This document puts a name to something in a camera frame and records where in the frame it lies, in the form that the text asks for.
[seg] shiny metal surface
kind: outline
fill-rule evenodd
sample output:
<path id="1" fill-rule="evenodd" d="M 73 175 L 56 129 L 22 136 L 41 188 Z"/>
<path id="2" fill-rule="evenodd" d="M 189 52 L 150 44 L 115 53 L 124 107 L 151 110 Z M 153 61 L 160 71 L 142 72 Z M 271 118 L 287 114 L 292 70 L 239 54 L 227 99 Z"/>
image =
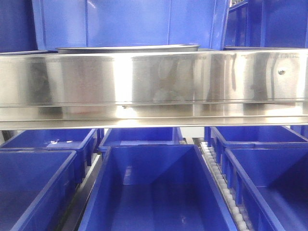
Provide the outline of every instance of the shiny metal surface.
<path id="1" fill-rule="evenodd" d="M 226 46 L 224 47 L 225 51 L 242 51 L 242 50 L 295 50 L 301 48 L 283 48 L 283 47 L 233 47 Z"/>
<path id="2" fill-rule="evenodd" d="M 307 50 L 0 56 L 0 106 L 306 101 L 307 57 Z"/>
<path id="3" fill-rule="evenodd" d="M 0 56 L 0 128 L 307 123 L 307 60 L 308 50 Z"/>
<path id="4" fill-rule="evenodd" d="M 24 55 L 24 54 L 47 54 L 56 53 L 56 51 L 15 51 L 15 52 L 0 52 L 0 55 Z"/>
<path id="5" fill-rule="evenodd" d="M 141 52 L 192 52 L 198 51 L 200 45 L 160 45 L 131 47 L 74 47 L 57 48 L 59 54 L 89 54 L 89 53 L 141 53 Z"/>
<path id="6" fill-rule="evenodd" d="M 0 128 L 124 128 L 308 123 L 306 103 L 2 108 Z"/>

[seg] stainless steel beam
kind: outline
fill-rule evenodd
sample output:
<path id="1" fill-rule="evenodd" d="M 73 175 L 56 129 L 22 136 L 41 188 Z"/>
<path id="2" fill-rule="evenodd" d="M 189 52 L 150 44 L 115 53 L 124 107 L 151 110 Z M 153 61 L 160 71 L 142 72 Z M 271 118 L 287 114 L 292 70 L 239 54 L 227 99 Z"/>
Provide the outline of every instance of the stainless steel beam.
<path id="1" fill-rule="evenodd" d="M 306 49 L 0 56 L 0 128 L 307 123 L 307 60 Z"/>

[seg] metal tray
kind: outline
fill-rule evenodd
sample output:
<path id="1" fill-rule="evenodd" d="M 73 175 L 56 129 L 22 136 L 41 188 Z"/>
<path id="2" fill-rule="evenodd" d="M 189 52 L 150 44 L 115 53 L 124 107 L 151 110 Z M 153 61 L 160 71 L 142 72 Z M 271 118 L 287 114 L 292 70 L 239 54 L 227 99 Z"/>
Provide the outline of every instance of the metal tray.
<path id="1" fill-rule="evenodd" d="M 0 56 L 0 127 L 306 123 L 307 60 L 306 49 Z"/>
<path id="2" fill-rule="evenodd" d="M 59 54 L 89 54 L 89 53 L 141 53 L 141 52 L 193 52 L 200 45 L 176 44 L 161 46 L 131 46 L 131 47 L 74 47 L 57 48 Z"/>

